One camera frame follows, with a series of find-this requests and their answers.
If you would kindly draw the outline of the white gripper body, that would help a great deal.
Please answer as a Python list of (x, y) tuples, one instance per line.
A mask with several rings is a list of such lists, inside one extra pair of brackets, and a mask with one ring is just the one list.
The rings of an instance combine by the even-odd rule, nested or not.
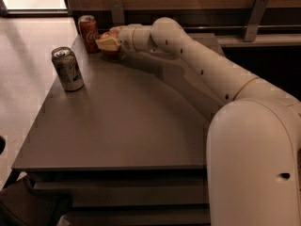
[(121, 50), (125, 53), (135, 52), (134, 34), (140, 24), (129, 24), (123, 26), (119, 31), (119, 43)]

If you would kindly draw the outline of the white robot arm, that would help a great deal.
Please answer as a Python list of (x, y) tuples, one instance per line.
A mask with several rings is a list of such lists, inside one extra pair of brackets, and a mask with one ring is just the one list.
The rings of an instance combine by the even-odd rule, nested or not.
[(207, 136), (212, 226), (301, 226), (301, 103), (192, 39), (170, 18), (111, 28), (106, 52), (170, 53), (192, 68), (223, 105)]

